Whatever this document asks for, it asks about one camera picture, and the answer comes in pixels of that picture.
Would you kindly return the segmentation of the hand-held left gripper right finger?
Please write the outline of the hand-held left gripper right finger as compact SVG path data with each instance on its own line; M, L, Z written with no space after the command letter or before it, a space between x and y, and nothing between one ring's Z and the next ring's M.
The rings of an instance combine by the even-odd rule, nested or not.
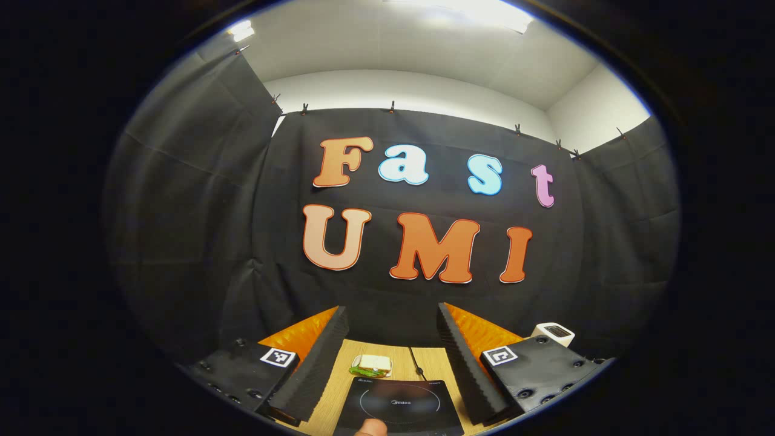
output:
M557 323L528 337L449 303L437 308L437 330L473 424L489 426L531 414L592 381L609 366L570 349L574 333Z

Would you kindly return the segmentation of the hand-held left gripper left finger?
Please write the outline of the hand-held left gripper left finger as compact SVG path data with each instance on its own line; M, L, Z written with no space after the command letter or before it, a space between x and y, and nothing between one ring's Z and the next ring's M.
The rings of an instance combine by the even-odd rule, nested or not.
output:
M182 370L246 413L300 424L322 399L348 332L346 307L335 306L259 342L233 340Z

